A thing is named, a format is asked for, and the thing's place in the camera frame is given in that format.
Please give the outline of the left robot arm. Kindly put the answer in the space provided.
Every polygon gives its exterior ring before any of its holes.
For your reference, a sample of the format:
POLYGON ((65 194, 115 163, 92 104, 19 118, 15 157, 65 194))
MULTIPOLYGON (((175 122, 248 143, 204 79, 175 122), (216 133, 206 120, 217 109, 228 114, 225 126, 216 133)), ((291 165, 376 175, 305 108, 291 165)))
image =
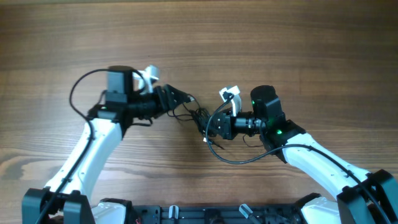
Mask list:
POLYGON ((91 207, 90 197, 110 154, 130 126, 153 120, 193 100, 170 85, 154 86, 158 69, 128 66, 105 69, 108 87, 83 119, 80 140, 62 168, 42 189, 29 189, 22 199, 23 223, 140 223, 129 200, 105 198, 91 207))

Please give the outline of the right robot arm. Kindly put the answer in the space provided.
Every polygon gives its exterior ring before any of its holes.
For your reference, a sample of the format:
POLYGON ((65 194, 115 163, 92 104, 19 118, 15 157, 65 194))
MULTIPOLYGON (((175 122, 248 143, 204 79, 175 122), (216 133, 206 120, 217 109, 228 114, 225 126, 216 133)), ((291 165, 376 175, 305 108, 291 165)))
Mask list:
POLYGON ((258 135, 266 152, 252 163, 277 156, 309 175, 334 199, 310 194, 297 202, 304 223, 397 223, 397 180, 381 169, 370 172, 327 150, 299 125, 287 120, 273 86, 251 91, 253 110, 243 113, 240 90, 220 90, 223 104, 204 124, 205 139, 215 134, 232 140, 237 134, 258 135))

